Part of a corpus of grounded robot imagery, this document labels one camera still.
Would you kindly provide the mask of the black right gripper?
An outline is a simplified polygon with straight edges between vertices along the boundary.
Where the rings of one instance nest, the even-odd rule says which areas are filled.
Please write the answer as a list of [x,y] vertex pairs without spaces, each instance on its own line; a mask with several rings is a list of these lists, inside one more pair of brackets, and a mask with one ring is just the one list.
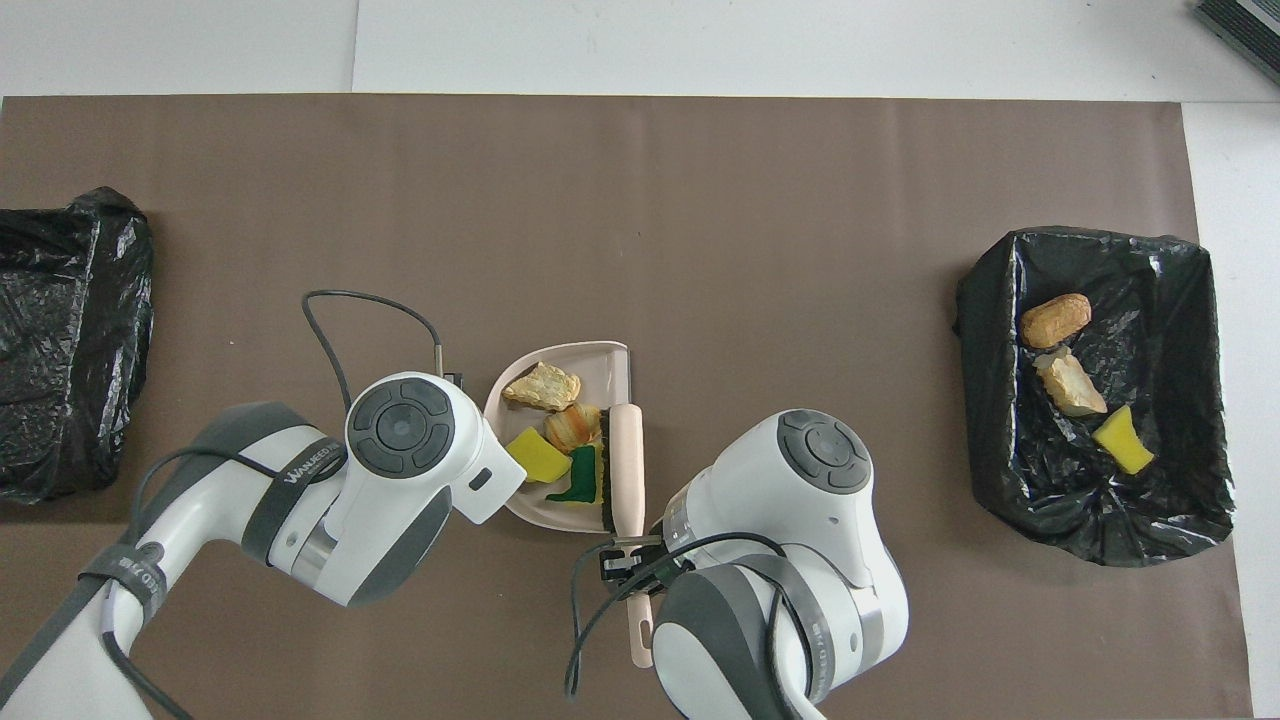
[[635,538],[630,544],[608,544],[598,553],[602,580],[618,588],[635,577],[643,580],[631,593],[666,593],[675,580],[691,569],[682,556],[666,559],[669,548],[655,537]]

